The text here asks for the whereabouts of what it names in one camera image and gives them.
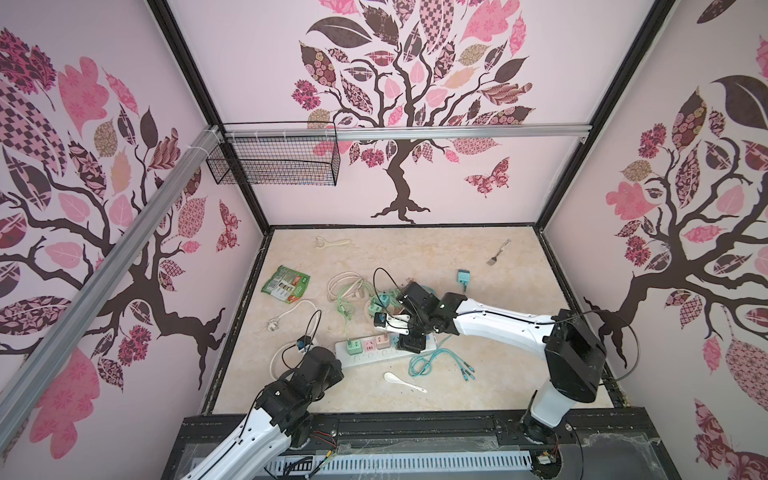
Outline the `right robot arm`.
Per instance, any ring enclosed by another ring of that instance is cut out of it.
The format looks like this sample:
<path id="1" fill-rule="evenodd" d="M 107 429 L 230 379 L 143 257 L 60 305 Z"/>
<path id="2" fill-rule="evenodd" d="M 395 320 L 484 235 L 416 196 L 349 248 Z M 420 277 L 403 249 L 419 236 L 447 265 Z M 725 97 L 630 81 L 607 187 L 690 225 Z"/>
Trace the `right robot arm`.
<path id="1" fill-rule="evenodd" d="M 398 347 L 420 353 L 430 333 L 473 336 L 537 355 L 549 378 L 535 391 L 520 421 L 522 434 L 537 444 L 552 443 L 556 429 L 578 403 L 596 400 L 606 348 L 580 314 L 562 309 L 554 316 L 505 310 L 463 293 L 442 298 L 416 282 L 398 295 L 402 312 L 374 316 L 374 326 L 399 335 Z"/>

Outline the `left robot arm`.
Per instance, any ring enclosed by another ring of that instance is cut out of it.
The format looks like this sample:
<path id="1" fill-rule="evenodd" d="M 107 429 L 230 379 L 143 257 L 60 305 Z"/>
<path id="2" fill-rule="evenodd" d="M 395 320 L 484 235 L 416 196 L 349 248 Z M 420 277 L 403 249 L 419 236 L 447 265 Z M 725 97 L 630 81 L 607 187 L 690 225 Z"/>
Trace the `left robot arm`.
<path id="1" fill-rule="evenodd" d="M 313 347 L 299 365 L 266 385 L 238 426 L 187 479 L 253 479 L 273 459 L 309 438 L 310 405 L 343 379 L 333 351 Z"/>

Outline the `green USB charger plug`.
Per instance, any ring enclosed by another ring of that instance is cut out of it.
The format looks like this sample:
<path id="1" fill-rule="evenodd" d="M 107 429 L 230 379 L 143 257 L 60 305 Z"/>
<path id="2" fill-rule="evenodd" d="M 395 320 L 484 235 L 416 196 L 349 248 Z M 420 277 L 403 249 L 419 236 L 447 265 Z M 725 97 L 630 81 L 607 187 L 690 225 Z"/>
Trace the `green USB charger plug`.
<path id="1" fill-rule="evenodd" d="M 383 310 L 383 307 L 374 301 L 371 301 L 367 307 L 368 314 L 371 317 L 374 317 L 377 313 L 381 312 Z"/>

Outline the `light green charger plug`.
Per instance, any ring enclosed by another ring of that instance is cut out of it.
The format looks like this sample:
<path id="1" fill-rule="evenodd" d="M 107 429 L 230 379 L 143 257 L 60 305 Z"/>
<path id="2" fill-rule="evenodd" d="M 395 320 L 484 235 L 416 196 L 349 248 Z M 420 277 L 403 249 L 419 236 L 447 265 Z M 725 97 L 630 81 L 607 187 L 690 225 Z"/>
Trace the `light green charger plug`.
<path id="1" fill-rule="evenodd" d="M 359 355 L 363 351 L 363 344 L 360 340 L 349 340 L 346 342 L 346 350 L 350 356 Z"/>

